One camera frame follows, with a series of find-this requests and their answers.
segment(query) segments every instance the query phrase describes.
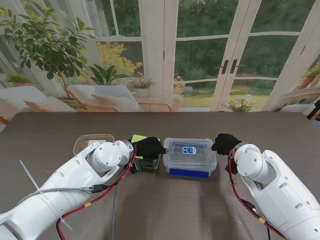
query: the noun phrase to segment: table surface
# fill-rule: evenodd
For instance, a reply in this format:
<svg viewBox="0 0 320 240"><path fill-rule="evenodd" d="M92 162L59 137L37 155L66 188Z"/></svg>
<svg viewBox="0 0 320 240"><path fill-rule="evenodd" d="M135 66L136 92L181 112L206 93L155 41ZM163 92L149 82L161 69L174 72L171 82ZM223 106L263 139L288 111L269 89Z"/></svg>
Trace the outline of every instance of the table surface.
<svg viewBox="0 0 320 240"><path fill-rule="evenodd" d="M0 213L35 191L21 159L38 185L72 156L75 141L86 134L132 134L172 138L210 138L230 133L262 151L276 152L317 199L320 188L320 134L301 113L19 113L0 133ZM209 179L169 176L157 171L129 175L117 186L116 240L266 240L267 230L237 201L225 156ZM237 190L254 202L237 175ZM111 239L114 191L68 217L67 240ZM40 238L58 240L54 226ZM271 233L272 240L280 237Z"/></svg>

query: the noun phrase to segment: sticker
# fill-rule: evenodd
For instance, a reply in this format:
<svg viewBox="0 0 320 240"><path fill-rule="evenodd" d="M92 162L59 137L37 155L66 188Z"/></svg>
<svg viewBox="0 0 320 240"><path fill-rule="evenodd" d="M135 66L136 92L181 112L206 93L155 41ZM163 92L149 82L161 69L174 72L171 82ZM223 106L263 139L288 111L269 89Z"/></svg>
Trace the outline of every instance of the sticker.
<svg viewBox="0 0 320 240"><path fill-rule="evenodd" d="M99 142L99 143L103 144L103 143L106 142L106 140L89 140L88 141L88 146L93 144L93 143L95 143L95 142Z"/></svg>
<svg viewBox="0 0 320 240"><path fill-rule="evenodd" d="M184 154L196 154L197 150L194 146L184 146L182 152Z"/></svg>

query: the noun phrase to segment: grass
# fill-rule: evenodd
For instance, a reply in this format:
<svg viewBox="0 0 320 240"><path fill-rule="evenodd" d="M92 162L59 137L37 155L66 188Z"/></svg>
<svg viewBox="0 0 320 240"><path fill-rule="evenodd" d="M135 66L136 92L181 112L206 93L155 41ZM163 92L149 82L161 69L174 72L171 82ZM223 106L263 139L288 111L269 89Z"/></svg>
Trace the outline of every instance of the grass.
<svg viewBox="0 0 320 240"><path fill-rule="evenodd" d="M209 108L212 105L215 88L194 87L191 94L183 96L182 108Z"/></svg>
<svg viewBox="0 0 320 240"><path fill-rule="evenodd" d="M211 107L215 88L213 87L194 87L191 94L183 96L182 108L205 108ZM251 95L251 99L256 102L255 110L260 110L266 103L271 88L249 87L244 85L234 86L231 89L228 103L244 95Z"/></svg>

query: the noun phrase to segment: small plastic tray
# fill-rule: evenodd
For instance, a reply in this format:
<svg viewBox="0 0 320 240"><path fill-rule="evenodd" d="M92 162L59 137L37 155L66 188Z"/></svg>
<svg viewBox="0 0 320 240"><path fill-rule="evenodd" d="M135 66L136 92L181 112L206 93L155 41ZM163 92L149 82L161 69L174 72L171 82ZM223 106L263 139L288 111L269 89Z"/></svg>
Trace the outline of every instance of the small plastic tray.
<svg viewBox="0 0 320 240"><path fill-rule="evenodd" d="M217 167L216 153L209 138L166 138L163 164L171 175L208 178Z"/></svg>
<svg viewBox="0 0 320 240"><path fill-rule="evenodd" d="M100 142L100 143L105 143L105 142L115 142L114 136L111 134L89 134L89 135L82 135L80 136L74 144L73 147L73 154L77 155L80 153L83 149L88 147L90 144L94 142Z"/></svg>

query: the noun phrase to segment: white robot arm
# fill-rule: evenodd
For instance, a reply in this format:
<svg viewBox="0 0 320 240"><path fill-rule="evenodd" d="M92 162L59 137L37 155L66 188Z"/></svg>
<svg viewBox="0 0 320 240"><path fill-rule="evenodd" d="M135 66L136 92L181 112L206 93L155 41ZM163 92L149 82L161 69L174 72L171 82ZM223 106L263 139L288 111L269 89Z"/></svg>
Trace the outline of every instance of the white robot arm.
<svg viewBox="0 0 320 240"><path fill-rule="evenodd" d="M320 205L277 154L240 143L233 158L269 224L288 240L320 240Z"/></svg>
<svg viewBox="0 0 320 240"><path fill-rule="evenodd" d="M82 191L52 191L25 199L12 210L0 214L1 240L36 240L62 215L84 205L92 186L104 185L134 154L129 141L95 142L70 159L40 187L81 188Z"/></svg>

